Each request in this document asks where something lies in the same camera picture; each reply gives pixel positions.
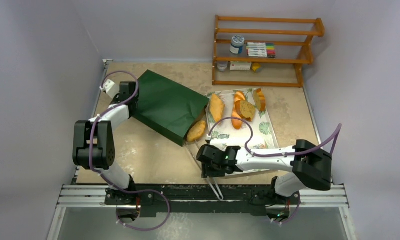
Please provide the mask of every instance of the beige countertop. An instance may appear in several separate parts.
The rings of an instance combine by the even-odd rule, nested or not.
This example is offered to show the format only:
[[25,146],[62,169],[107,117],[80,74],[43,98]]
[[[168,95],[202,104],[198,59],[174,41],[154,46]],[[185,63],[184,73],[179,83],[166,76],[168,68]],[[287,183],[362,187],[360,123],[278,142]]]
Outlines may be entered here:
[[[117,70],[129,71],[138,77],[146,70],[151,70],[200,94],[246,88],[245,86],[212,85],[211,63],[112,62],[108,73]],[[274,70],[268,69],[266,74],[269,74],[269,78],[274,82],[296,81],[294,69],[289,64],[280,64]],[[232,81],[235,74],[224,74],[221,78],[225,76],[231,78],[227,81]],[[249,77],[252,81],[256,81],[253,74]],[[114,74],[109,79],[116,83],[132,80],[124,73]],[[294,145],[297,139],[305,139],[317,144],[302,88],[262,87],[262,91],[279,147]],[[96,114],[105,110],[110,101],[111,99],[105,93],[101,93]],[[133,177],[136,184],[206,184],[206,181],[201,178],[197,163],[186,147],[174,144],[134,118],[118,126],[113,132],[113,138],[116,150],[115,161]],[[223,177],[217,181],[219,184],[270,184],[274,176],[284,174],[285,172],[282,171],[267,171],[244,175],[244,177]],[[104,182],[97,174],[80,169],[76,183],[102,184]]]

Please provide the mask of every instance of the wooden shelf leg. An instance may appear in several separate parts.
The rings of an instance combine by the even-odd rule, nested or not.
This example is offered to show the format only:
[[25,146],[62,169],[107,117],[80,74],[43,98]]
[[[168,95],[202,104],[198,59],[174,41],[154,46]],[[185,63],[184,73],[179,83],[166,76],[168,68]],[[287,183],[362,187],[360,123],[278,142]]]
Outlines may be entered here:
[[303,87],[303,74],[301,73],[301,64],[294,64],[295,76],[297,78],[298,87]]
[[214,63],[215,63],[215,61],[212,61],[212,85],[214,85],[215,75],[216,75],[216,72],[214,70],[214,68],[215,68]]

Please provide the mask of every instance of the gray wall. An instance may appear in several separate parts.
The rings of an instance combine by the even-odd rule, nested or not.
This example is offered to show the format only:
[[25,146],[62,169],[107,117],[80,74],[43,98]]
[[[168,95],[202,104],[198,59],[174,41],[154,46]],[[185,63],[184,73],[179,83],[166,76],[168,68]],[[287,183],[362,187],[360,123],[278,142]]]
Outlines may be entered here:
[[343,123],[333,175],[361,239],[400,240],[400,0],[337,0],[305,72],[323,138]]
[[70,0],[0,0],[0,239],[45,239],[99,54]]
[[211,61],[216,14],[315,19],[328,12],[335,0],[73,2],[104,59]]

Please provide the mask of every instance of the tray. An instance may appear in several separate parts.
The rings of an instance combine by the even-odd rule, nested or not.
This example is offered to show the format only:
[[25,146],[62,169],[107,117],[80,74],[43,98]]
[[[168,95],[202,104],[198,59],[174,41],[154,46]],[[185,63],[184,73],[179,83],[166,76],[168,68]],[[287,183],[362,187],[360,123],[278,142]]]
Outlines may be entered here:
[[[234,106],[234,94],[237,91],[241,91],[244,93],[246,100],[255,105],[253,99],[253,91],[256,88],[243,88],[237,90],[226,90],[226,91],[216,91],[210,92],[206,95],[206,97],[210,98],[212,94],[216,94],[225,104],[225,108],[223,110],[223,118],[230,117],[232,113],[232,108]],[[207,118],[207,128],[208,132],[211,127],[215,124],[213,117],[209,110],[209,105],[206,109],[206,118]],[[278,148],[278,143],[276,141],[275,133],[273,131],[272,123],[270,121],[269,114],[267,110],[258,111],[256,109],[255,116],[253,121],[249,122],[251,127],[253,128],[253,138],[248,143],[248,147],[250,149],[276,149]],[[211,145],[216,146],[222,151],[226,149],[227,146],[240,146],[243,147],[245,141],[250,138],[250,129],[248,126],[243,123],[241,128],[236,130],[232,126],[231,120],[224,120],[219,125],[217,125],[213,132],[211,133],[212,140],[210,141]],[[246,174],[262,171],[261,169],[255,169],[245,172],[237,172],[234,174]]]

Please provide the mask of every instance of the baguette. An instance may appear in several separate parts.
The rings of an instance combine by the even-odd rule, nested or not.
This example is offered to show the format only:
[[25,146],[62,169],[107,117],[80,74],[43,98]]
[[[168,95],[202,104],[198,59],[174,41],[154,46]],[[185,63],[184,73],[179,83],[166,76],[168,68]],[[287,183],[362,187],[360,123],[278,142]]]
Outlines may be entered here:
[[206,122],[204,120],[196,122],[192,128],[189,129],[187,134],[187,142],[193,142],[204,134],[204,130],[206,129]]
[[256,108],[253,104],[245,100],[240,100],[235,103],[235,111],[240,117],[251,122],[254,118],[254,114],[256,113]]
[[[245,100],[245,96],[241,91],[236,91],[234,94],[234,107],[232,108],[232,113],[231,113],[231,117],[236,117],[236,118],[241,118],[240,115],[237,114],[237,111],[235,110],[235,103],[239,102],[241,100]],[[237,120],[237,119],[231,119],[232,122],[232,126],[235,129],[240,129],[241,125],[242,125],[242,121]]]
[[261,111],[265,111],[266,109],[266,101],[265,101],[265,96],[262,93],[262,89],[257,89],[253,91],[253,99],[254,103],[256,103],[257,109]]
[[223,104],[222,100],[213,93],[210,98],[210,113],[212,114],[213,120],[215,122],[222,119],[224,108],[225,104]]

